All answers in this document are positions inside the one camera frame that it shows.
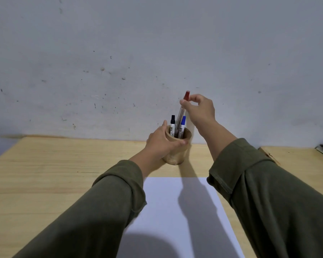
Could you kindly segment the white paper sheet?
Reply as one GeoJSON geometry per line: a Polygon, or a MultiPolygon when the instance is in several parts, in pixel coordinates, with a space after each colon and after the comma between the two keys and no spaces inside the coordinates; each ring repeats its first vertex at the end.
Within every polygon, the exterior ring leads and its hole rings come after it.
{"type": "Polygon", "coordinates": [[[245,258],[206,178],[144,181],[147,205],[125,229],[117,258],[245,258]]]}

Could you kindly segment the person's left forearm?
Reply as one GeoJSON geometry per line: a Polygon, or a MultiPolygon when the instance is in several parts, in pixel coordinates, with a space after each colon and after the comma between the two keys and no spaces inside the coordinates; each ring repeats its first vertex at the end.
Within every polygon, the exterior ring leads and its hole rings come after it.
{"type": "Polygon", "coordinates": [[[115,258],[125,228],[146,205],[144,178],[166,154],[145,147],[120,160],[12,258],[115,258]]]}

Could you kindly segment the person's right hand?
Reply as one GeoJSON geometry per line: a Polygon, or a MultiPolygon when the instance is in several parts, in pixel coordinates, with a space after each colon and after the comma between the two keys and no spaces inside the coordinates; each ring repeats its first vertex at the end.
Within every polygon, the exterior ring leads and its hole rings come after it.
{"type": "Polygon", "coordinates": [[[215,108],[211,99],[201,94],[189,95],[189,99],[192,99],[193,112],[188,115],[199,132],[216,123],[215,108]]]}

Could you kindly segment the red capped marker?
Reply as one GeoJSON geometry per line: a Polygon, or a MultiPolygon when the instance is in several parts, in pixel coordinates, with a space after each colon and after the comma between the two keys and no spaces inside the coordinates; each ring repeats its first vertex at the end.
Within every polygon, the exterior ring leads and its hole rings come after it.
{"type": "MultiPolygon", "coordinates": [[[[189,100],[189,95],[190,95],[190,91],[187,90],[184,97],[183,97],[183,100],[188,101],[189,100]]],[[[181,106],[180,111],[179,111],[178,116],[177,116],[176,123],[175,123],[175,138],[178,137],[179,127],[181,125],[181,121],[183,119],[184,114],[185,114],[185,109],[184,109],[183,106],[181,106]]]]}

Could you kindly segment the person's left hand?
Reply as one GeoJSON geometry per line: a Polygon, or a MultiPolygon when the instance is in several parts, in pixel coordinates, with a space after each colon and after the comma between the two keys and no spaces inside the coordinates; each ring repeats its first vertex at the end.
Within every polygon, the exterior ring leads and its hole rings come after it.
{"type": "Polygon", "coordinates": [[[168,141],[166,135],[162,134],[161,126],[158,127],[153,133],[149,135],[146,141],[145,149],[155,159],[161,159],[169,154],[172,150],[187,144],[187,140],[181,141],[168,141]]]}

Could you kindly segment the wooden pen holder cup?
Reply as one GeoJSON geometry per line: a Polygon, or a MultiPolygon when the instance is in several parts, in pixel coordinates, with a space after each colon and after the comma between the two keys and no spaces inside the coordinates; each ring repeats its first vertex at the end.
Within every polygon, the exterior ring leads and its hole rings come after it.
{"type": "Polygon", "coordinates": [[[169,130],[170,130],[170,125],[167,126],[167,129],[165,132],[165,135],[166,135],[166,138],[168,139],[168,141],[174,142],[174,141],[187,140],[188,143],[172,150],[169,154],[165,155],[162,158],[162,160],[165,163],[170,164],[170,165],[180,165],[181,163],[184,162],[187,151],[190,148],[190,143],[192,140],[192,132],[185,127],[182,139],[179,139],[176,136],[172,137],[169,134],[169,130]]]}

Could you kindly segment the person's right forearm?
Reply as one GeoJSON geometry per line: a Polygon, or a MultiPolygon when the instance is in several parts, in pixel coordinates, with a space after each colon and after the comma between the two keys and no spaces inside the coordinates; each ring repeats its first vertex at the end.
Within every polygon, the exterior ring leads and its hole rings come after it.
{"type": "Polygon", "coordinates": [[[323,194],[215,120],[194,122],[214,163],[207,182],[234,209],[258,258],[323,258],[323,194]]]}

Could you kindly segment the blue capped marker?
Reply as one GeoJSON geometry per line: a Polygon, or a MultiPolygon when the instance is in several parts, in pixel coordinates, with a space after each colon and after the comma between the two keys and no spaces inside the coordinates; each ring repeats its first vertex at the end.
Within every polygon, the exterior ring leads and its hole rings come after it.
{"type": "Polygon", "coordinates": [[[178,127],[178,135],[177,138],[182,139],[184,136],[184,130],[185,130],[185,123],[186,123],[186,116],[184,115],[181,119],[181,122],[178,127]]]}

